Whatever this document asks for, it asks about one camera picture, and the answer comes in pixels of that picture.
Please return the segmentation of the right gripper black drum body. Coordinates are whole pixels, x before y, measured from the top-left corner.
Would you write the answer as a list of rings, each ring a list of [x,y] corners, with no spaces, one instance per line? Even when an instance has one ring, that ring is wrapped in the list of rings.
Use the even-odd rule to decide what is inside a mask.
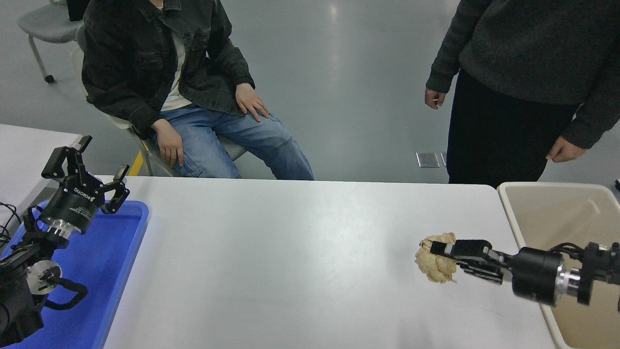
[[[555,306],[556,280],[562,267],[560,254],[523,247],[511,259],[513,294],[525,300]]]

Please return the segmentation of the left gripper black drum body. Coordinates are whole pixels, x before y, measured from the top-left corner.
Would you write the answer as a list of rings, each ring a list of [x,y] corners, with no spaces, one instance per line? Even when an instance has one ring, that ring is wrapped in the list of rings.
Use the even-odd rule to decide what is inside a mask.
[[[102,181],[93,176],[82,180],[79,176],[65,177],[41,213],[41,221],[47,225],[64,221],[74,230],[86,233],[103,202],[103,194],[95,193],[102,186]]]

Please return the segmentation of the seated person's right hand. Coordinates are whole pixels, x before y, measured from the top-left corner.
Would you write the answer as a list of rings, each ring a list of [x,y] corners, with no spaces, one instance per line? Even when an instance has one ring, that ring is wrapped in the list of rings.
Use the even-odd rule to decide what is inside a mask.
[[[155,121],[151,128],[156,132],[157,145],[162,159],[170,166],[184,167],[184,147],[180,134],[166,119]]]

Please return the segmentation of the standing person's left hand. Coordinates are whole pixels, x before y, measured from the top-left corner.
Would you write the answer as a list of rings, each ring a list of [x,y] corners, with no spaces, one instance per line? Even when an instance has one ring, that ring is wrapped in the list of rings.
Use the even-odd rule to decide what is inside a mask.
[[[554,163],[568,162],[582,157],[587,151],[587,149],[576,146],[560,136],[554,142],[545,159]]]

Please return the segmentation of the standing person's right hand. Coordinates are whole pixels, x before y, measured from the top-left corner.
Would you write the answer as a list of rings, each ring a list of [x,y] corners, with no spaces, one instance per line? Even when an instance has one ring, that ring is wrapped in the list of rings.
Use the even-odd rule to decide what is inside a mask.
[[[425,88],[424,102],[429,108],[438,110],[443,106],[443,103],[447,97],[446,93],[441,93],[432,89]]]

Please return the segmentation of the seated person's left hand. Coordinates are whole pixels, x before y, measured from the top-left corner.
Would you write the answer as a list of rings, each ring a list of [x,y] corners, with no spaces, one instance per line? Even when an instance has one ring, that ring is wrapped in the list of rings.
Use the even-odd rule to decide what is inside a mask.
[[[270,119],[270,112],[255,89],[248,82],[238,84],[235,87],[235,101],[245,114],[250,115],[255,121]]]

